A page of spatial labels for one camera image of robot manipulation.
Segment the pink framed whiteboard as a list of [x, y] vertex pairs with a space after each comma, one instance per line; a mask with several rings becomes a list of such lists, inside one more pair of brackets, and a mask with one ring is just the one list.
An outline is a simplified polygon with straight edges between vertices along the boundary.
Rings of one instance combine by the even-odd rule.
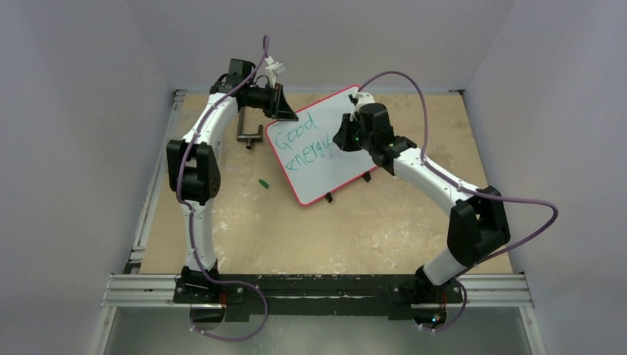
[[349, 95], [356, 94], [358, 88], [346, 87], [300, 109], [297, 121], [275, 121], [265, 128], [268, 142], [302, 206], [378, 168], [366, 151], [343, 152], [332, 141], [342, 115], [354, 109]]

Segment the green marker cap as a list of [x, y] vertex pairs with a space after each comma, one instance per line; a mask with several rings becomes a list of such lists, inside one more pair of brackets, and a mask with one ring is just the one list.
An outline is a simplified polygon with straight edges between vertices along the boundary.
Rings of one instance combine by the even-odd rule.
[[269, 184], [265, 180], [259, 179], [258, 181], [265, 189], [268, 189], [270, 187]]

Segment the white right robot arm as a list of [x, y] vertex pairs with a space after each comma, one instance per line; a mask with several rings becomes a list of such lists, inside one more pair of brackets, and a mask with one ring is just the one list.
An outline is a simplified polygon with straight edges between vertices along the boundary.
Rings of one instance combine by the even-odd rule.
[[366, 151], [378, 167], [412, 184], [446, 212], [447, 246], [417, 269], [417, 297], [434, 300], [451, 279], [510, 241], [500, 192], [491, 186], [465, 187], [453, 175], [437, 171], [416, 143], [395, 134], [385, 105], [365, 104], [345, 113], [333, 142], [344, 152]]

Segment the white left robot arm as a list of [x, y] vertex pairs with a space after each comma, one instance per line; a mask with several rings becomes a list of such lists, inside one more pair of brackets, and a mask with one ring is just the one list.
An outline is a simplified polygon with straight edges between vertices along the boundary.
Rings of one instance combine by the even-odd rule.
[[212, 237], [212, 204], [221, 185], [221, 138], [243, 108], [260, 109], [267, 118], [297, 121], [278, 75], [284, 63], [271, 57], [260, 64], [232, 59], [228, 72], [209, 91], [203, 113], [180, 139], [166, 145], [169, 185], [186, 219], [187, 255], [177, 280], [181, 294], [212, 302], [220, 295]]

